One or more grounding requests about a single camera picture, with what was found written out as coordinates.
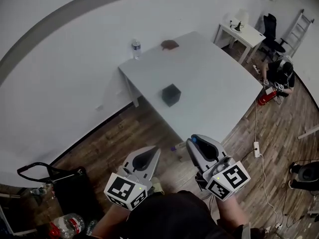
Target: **small white desk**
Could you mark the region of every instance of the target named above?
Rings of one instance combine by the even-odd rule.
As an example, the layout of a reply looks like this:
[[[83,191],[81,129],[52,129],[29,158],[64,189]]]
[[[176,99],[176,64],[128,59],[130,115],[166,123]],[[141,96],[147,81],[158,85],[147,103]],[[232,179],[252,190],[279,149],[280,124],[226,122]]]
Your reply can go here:
[[[119,68],[129,90],[134,85],[183,140],[192,134],[221,142],[249,109],[261,84],[232,57],[197,32],[175,39],[179,47],[159,45]],[[179,101],[168,107],[161,90],[175,84]],[[138,105],[133,96],[132,101]]]
[[[238,22],[233,20],[232,24],[238,25]],[[232,48],[235,40],[239,40],[242,44],[246,46],[244,53],[242,54],[241,58],[238,61],[239,64],[242,64],[244,62],[250,49],[254,48],[253,52],[251,53],[251,55],[246,61],[246,63],[249,63],[252,57],[254,56],[254,54],[256,53],[256,51],[258,50],[260,44],[262,43],[264,39],[266,39],[266,37],[248,24],[245,25],[245,27],[243,27],[242,29],[240,29],[241,33],[233,31],[232,29],[234,27],[236,26],[233,26],[232,28],[230,28],[230,23],[220,23],[219,30],[216,35],[214,43],[215,44],[218,43],[223,31],[227,32],[228,34],[232,36],[232,39],[229,45],[230,48]]]

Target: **black office chair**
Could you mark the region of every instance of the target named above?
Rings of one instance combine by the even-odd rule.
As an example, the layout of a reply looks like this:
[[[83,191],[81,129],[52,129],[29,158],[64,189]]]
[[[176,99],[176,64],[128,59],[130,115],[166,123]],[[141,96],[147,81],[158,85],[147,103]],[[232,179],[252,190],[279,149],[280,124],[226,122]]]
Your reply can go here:
[[[265,33],[264,36],[266,37],[265,40],[263,40],[263,43],[268,46],[268,50],[265,48],[261,48],[261,51],[266,54],[263,62],[266,60],[267,57],[273,61],[274,54],[276,52],[285,53],[286,50],[282,47],[284,43],[287,43],[284,39],[281,38],[282,42],[279,44],[275,41],[276,39],[276,27],[277,27],[277,20],[276,17],[268,14],[268,16],[264,16],[264,24],[265,24]]]

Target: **red fire extinguisher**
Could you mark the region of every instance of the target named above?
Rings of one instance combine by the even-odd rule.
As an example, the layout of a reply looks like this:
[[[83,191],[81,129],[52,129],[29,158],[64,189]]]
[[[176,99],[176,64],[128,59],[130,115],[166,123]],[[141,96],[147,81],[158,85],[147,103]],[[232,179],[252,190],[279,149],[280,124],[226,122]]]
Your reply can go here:
[[[266,103],[268,103],[276,95],[277,95],[277,90],[272,91],[269,95],[264,94],[260,99],[258,99],[258,104],[260,106],[264,106]]]

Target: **black cube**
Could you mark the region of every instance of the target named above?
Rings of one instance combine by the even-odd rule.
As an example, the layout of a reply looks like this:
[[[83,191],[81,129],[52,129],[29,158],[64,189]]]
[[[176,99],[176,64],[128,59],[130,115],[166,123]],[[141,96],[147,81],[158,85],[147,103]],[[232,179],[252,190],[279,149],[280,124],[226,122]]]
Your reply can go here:
[[[171,84],[162,90],[161,98],[169,107],[171,107],[178,102],[180,93],[180,90],[174,84]]]

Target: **power strip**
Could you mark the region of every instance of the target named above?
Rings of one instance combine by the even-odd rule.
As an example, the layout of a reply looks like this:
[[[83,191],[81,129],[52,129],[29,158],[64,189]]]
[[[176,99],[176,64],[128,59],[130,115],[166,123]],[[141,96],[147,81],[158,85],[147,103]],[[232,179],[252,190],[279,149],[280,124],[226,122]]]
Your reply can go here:
[[[282,227],[283,227],[283,224],[277,223],[277,224],[275,225],[275,228],[276,228],[277,230],[280,230]]]
[[[257,141],[254,142],[254,155],[256,158],[260,156],[259,143]]]
[[[253,68],[255,69],[255,71],[256,71],[257,74],[260,74],[260,70],[257,68],[256,65],[253,65]]]

